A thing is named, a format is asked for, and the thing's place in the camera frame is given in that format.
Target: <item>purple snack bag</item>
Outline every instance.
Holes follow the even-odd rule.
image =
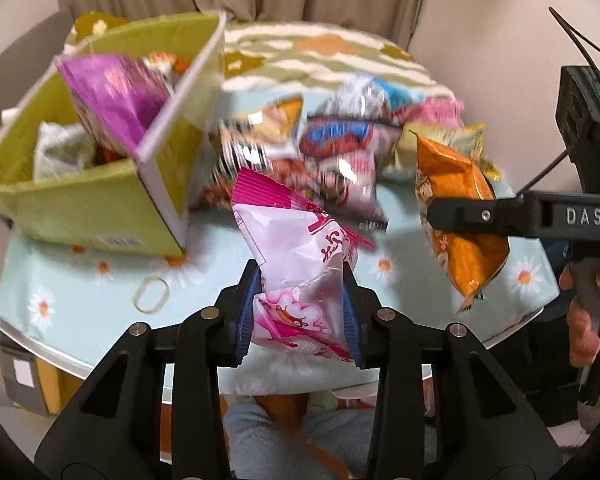
[[[169,98],[163,79],[123,54],[75,56],[57,67],[85,130],[104,148],[134,156]]]

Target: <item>barcode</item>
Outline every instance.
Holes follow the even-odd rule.
[[[133,237],[116,237],[116,236],[101,236],[100,241],[109,246],[131,246],[131,247],[139,247],[144,246],[144,244]]]

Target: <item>pink and white snack bag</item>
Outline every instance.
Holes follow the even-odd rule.
[[[253,298],[260,346],[351,361],[344,335],[342,264],[358,244],[317,205],[273,179],[242,168],[232,194],[234,215],[262,272]]]

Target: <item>orange snack bag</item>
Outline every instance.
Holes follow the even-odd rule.
[[[416,197],[420,221],[438,262],[464,301],[500,271],[509,255],[509,241],[494,235],[457,235],[437,231],[427,222],[427,207],[434,198],[494,200],[495,195],[480,169],[468,158],[433,140],[418,136]]]

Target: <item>white label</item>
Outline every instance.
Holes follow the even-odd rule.
[[[133,236],[100,236],[98,237],[103,244],[108,246],[140,247],[144,244]]]
[[[13,360],[13,370],[16,372],[16,381],[24,386],[33,388],[33,374],[31,373],[31,364],[27,361]]]

